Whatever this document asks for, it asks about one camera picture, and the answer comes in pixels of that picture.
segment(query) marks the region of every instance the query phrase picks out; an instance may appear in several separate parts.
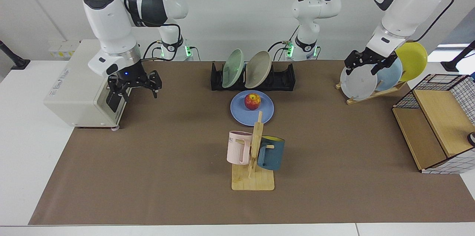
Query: black cable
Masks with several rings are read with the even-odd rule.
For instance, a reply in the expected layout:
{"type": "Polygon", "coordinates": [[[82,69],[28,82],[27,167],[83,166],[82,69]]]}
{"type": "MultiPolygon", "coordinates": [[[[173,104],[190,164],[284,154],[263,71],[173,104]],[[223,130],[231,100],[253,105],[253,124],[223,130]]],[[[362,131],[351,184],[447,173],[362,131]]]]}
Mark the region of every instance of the black cable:
{"type": "Polygon", "coordinates": [[[153,45],[155,45],[155,44],[159,44],[159,42],[158,42],[158,41],[154,41],[154,42],[150,43],[150,45],[147,47],[146,51],[144,52],[144,56],[143,56],[142,59],[145,59],[145,57],[147,56],[148,51],[149,51],[150,48],[151,48],[153,45]]]}
{"type": "Polygon", "coordinates": [[[277,56],[277,53],[279,52],[279,50],[282,50],[282,53],[284,53],[284,50],[287,50],[287,48],[284,47],[284,48],[278,49],[278,50],[275,52],[275,54],[273,55],[273,60],[272,60],[272,61],[275,62],[275,57],[277,56]]]}
{"type": "Polygon", "coordinates": [[[419,42],[423,37],[425,37],[427,35],[427,33],[429,33],[429,31],[431,30],[431,28],[437,23],[437,21],[444,15],[444,13],[450,8],[450,6],[452,6],[452,4],[455,2],[455,0],[452,0],[450,2],[450,4],[439,14],[439,16],[433,21],[433,23],[429,26],[429,28],[427,28],[427,30],[424,32],[423,35],[421,35],[418,39],[414,40],[414,42],[419,42]]]}
{"type": "Polygon", "coordinates": [[[274,43],[272,46],[270,46],[270,48],[268,49],[268,52],[270,52],[278,44],[285,44],[285,43],[283,41],[279,41],[279,42],[274,43]]]}
{"type": "MultiPolygon", "coordinates": [[[[289,41],[292,41],[292,38],[295,36],[295,33],[297,33],[297,30],[298,30],[299,27],[300,27],[300,25],[297,26],[297,28],[295,29],[294,33],[290,36],[289,41]]],[[[282,52],[280,53],[279,60],[282,58],[283,53],[284,53],[284,50],[282,50],[282,52]]]]}
{"type": "Polygon", "coordinates": [[[152,56],[152,57],[155,57],[155,55],[153,54],[153,52],[154,52],[155,50],[161,50],[161,47],[156,47],[156,48],[154,48],[153,50],[151,50],[151,56],[152,56]]]}
{"type": "Polygon", "coordinates": [[[202,61],[202,58],[200,57],[200,50],[198,50],[197,47],[190,47],[190,49],[195,49],[196,52],[198,52],[198,60],[200,60],[200,62],[202,61]]]}

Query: light blue plate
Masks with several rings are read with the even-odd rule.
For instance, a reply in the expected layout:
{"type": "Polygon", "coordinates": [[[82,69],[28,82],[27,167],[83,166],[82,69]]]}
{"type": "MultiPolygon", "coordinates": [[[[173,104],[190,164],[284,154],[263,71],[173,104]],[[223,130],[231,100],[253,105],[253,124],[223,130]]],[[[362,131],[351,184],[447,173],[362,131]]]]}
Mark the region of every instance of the light blue plate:
{"type": "Polygon", "coordinates": [[[402,62],[397,58],[389,68],[379,70],[376,74],[378,76],[378,83],[382,83],[376,88],[376,91],[383,92],[394,87],[402,77],[402,62]]]}
{"type": "Polygon", "coordinates": [[[244,91],[236,95],[231,101],[231,114],[239,123],[254,126],[258,121],[259,111],[262,111],[262,122],[267,123],[273,116],[273,102],[266,94],[258,91],[244,91]],[[251,93],[261,96],[261,105],[254,111],[249,110],[244,104],[244,98],[251,93]]]}

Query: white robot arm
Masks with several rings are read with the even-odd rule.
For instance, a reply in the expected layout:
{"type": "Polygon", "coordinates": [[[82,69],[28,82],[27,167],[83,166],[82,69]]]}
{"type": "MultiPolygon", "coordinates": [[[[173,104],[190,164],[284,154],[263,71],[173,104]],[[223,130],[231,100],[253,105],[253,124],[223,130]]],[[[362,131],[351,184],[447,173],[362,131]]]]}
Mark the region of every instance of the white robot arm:
{"type": "Polygon", "coordinates": [[[163,60],[187,57],[187,50],[175,19],[188,14],[184,0],[83,0],[89,24],[101,49],[88,63],[90,69],[109,77],[113,92],[126,96],[126,90],[146,87],[156,92],[161,80],[156,71],[147,75],[141,64],[137,40],[131,26],[158,27],[162,38],[163,60]]]}
{"type": "Polygon", "coordinates": [[[385,11],[363,52],[354,50],[345,60],[347,74],[362,65],[375,65],[372,74],[390,67],[402,46],[416,29],[426,21],[442,0],[374,0],[385,11]]]}
{"type": "Polygon", "coordinates": [[[307,60],[314,57],[320,26],[317,19],[332,18],[341,11],[341,0],[297,0],[292,13],[299,21],[297,36],[292,40],[292,60],[307,60]]]}

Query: wooden mug holder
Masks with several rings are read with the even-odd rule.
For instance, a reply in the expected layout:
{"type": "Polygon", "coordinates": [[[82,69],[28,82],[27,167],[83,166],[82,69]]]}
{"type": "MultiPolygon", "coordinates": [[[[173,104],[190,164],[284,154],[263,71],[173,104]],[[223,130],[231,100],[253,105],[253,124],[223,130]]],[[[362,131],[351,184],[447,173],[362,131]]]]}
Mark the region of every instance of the wooden mug holder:
{"type": "Polygon", "coordinates": [[[274,190],[275,184],[273,171],[258,167],[258,155],[264,124],[262,112],[259,112],[258,121],[254,124],[251,143],[251,160],[248,165],[234,165],[231,175],[231,188],[233,190],[274,190]]]}

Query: red apple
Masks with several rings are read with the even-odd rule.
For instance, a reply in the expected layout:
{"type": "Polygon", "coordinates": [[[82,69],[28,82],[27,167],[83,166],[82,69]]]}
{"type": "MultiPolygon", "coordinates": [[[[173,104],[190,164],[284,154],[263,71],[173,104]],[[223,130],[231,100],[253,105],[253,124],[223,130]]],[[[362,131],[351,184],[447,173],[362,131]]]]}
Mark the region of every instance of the red apple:
{"type": "Polygon", "coordinates": [[[244,104],[249,110],[255,110],[261,105],[261,96],[251,93],[244,98],[244,104]]]}

